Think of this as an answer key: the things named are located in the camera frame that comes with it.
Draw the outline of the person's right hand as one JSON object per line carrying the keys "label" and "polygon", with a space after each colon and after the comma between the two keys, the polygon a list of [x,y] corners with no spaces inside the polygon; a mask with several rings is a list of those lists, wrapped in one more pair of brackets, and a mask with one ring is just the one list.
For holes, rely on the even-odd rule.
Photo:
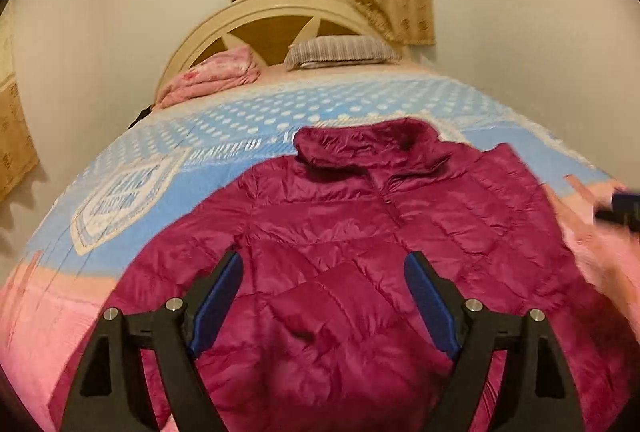
{"label": "person's right hand", "polygon": [[608,297],[639,332],[639,236],[627,228],[596,222],[593,210],[605,207],[616,192],[627,188],[608,179],[584,184],[576,176],[564,181],[570,193],[559,196],[551,186],[542,188],[555,211],[565,243],[574,253],[582,276]]}

